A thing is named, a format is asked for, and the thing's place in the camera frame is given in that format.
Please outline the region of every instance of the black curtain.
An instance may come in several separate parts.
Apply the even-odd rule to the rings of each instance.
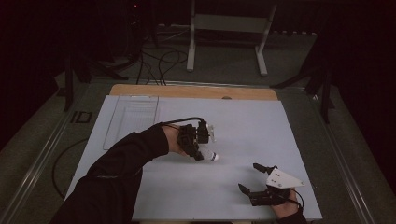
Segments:
[[[57,91],[63,71],[62,4],[2,1],[0,19],[0,148]]]
[[[305,60],[324,61],[378,166],[396,192],[395,4],[335,8]]]

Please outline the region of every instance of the white board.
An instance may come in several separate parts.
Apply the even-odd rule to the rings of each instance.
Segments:
[[[78,165],[68,194],[89,167],[106,151],[104,139],[117,96],[107,96]],[[134,210],[136,220],[268,220],[267,206],[253,207],[238,183],[252,191],[266,189],[267,175],[255,170],[257,162],[276,165],[304,181],[297,190],[304,198],[307,219],[321,213],[279,101],[159,98],[156,122],[201,117],[215,127],[216,143],[206,145],[219,153],[218,161],[194,161],[169,154],[144,167]],[[197,126],[197,121],[186,122]]]

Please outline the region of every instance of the person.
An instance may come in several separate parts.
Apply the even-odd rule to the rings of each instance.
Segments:
[[[169,152],[188,156],[177,135],[178,126],[161,123],[128,134],[90,167],[50,223],[131,223],[142,167]],[[295,200],[295,192],[290,197]],[[296,221],[304,218],[296,204],[272,208],[282,224],[300,223]]]

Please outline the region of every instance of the white stand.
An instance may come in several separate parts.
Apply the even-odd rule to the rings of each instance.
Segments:
[[[257,62],[260,68],[260,75],[266,76],[267,68],[265,66],[264,57],[262,56],[262,51],[271,28],[275,11],[276,5],[273,5],[267,18],[195,14],[195,0],[191,0],[190,47],[187,60],[187,71],[192,72],[194,70],[195,29],[206,29],[262,34],[262,42],[259,46],[256,46],[255,51],[257,55]]]

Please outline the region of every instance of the black cable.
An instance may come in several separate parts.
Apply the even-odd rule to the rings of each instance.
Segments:
[[[146,66],[146,68],[148,69],[148,73],[147,73],[148,81],[146,82],[146,85],[149,84],[149,82],[150,82],[150,75],[151,75],[152,78],[154,79],[155,83],[156,83],[157,85],[160,85],[160,84],[158,84],[157,78],[155,78],[154,74],[152,74],[152,72],[151,72],[151,65],[149,65],[148,63],[143,63],[143,64],[144,64],[144,65]]]
[[[61,198],[63,198],[63,199],[65,198],[65,195],[59,190],[59,187],[58,187],[58,185],[56,184],[56,181],[55,181],[55,169],[56,169],[56,165],[57,165],[59,159],[64,155],[64,153],[65,153],[66,151],[68,151],[70,148],[72,148],[72,147],[74,147],[74,146],[76,146],[76,145],[78,145],[78,144],[80,144],[80,143],[86,142],[87,140],[88,140],[88,138],[81,139],[81,140],[77,141],[75,144],[73,144],[73,145],[71,145],[71,146],[65,148],[65,149],[61,152],[61,154],[59,154],[59,156],[56,158],[55,162],[54,162],[53,165],[52,165],[52,172],[51,172],[52,185],[53,185],[53,187],[55,187],[56,192],[58,192],[58,194],[59,194],[59,195],[61,196]]]
[[[174,129],[176,129],[176,130],[180,130],[179,128],[177,128],[177,127],[175,127],[175,126],[172,126],[172,125],[169,125],[169,124],[164,124],[163,126],[170,127],[170,128],[174,128]]]
[[[151,54],[149,54],[149,53],[146,53],[145,51],[142,51],[142,53],[143,53],[143,54],[146,54],[147,56],[149,56],[149,57],[151,57],[151,58],[153,58],[153,59],[158,60],[158,68],[159,68],[159,72],[160,72],[160,83],[161,83],[161,85],[163,84],[163,85],[166,86],[166,82],[165,82],[165,79],[164,79],[164,75],[165,75],[168,71],[170,71],[172,68],[174,68],[178,63],[184,63],[184,62],[186,62],[186,61],[187,61],[187,58],[188,58],[188,55],[187,55],[186,52],[183,52],[183,51],[181,51],[181,50],[174,49],[174,48],[171,48],[171,47],[163,47],[163,48],[164,48],[164,49],[170,49],[171,51],[166,52],[166,53],[163,54],[160,58],[158,58],[158,57],[156,57],[156,56],[154,56],[154,55],[151,55]],[[171,53],[177,53],[177,60],[176,60],[175,62],[170,62],[170,61],[167,61],[167,60],[164,59],[165,56],[167,56],[167,55],[169,55],[169,54],[171,54]],[[182,59],[182,60],[180,60],[180,58],[181,58],[181,57],[180,57],[180,54],[184,54],[184,55],[185,55],[185,58]],[[166,69],[165,71],[163,71],[162,68],[161,68],[161,64],[162,64],[162,63],[170,63],[170,64],[172,64],[172,65],[171,65],[168,69]]]
[[[296,203],[296,204],[298,204],[301,208],[304,208],[304,199],[303,199],[303,196],[301,196],[301,194],[300,194],[299,192],[297,192],[297,190],[295,190],[295,189],[290,189],[290,190],[296,192],[296,194],[300,197],[301,203],[302,203],[302,204],[299,204],[298,202],[296,202],[296,201],[294,201],[294,200],[291,200],[291,199],[288,199],[288,201],[291,202],[291,203]]]
[[[175,120],[169,120],[166,122],[163,122],[163,125],[167,125],[167,124],[172,124],[172,123],[179,123],[179,122],[183,122],[183,121],[188,121],[188,120],[199,120],[201,122],[205,122],[203,119],[198,118],[198,117],[191,117],[191,118],[186,118],[186,119],[175,119]]]
[[[140,76],[142,75],[142,69],[143,69],[143,51],[140,50],[140,68],[139,68],[139,73],[137,74],[136,85],[139,84],[139,79]]]

